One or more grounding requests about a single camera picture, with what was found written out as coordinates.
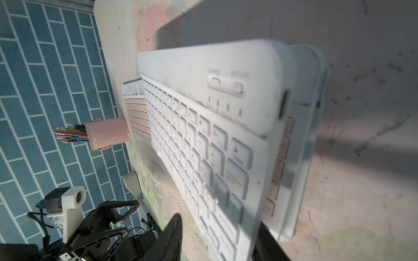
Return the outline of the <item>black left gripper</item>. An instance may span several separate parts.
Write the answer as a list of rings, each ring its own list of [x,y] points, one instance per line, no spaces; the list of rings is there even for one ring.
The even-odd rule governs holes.
[[[142,261],[162,230],[150,214],[145,227],[124,227],[138,209],[132,201],[106,201],[91,211],[69,240],[55,241],[42,251],[42,261]]]

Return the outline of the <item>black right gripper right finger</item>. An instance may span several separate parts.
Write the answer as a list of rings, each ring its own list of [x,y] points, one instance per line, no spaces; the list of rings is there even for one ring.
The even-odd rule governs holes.
[[[290,261],[287,254],[272,237],[267,226],[261,223],[253,251],[254,261]]]

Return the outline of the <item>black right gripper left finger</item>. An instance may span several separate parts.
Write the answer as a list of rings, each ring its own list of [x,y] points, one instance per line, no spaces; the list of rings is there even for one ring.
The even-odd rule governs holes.
[[[182,249],[182,217],[176,213],[146,252],[144,261],[180,261]]]

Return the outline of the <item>white key keyboard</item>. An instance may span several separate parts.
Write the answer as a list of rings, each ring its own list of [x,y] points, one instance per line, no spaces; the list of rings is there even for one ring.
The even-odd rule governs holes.
[[[215,261],[253,253],[296,62],[274,40],[139,52],[151,142]]]

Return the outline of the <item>pink keyboard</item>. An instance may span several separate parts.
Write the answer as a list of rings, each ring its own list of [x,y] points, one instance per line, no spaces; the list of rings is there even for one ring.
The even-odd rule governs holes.
[[[142,78],[125,82],[121,86],[121,94],[127,110],[127,123],[132,136],[152,147],[150,121],[147,100]]]
[[[319,49],[293,45],[291,51],[297,83],[262,217],[272,237],[286,243],[295,233],[332,76]]]

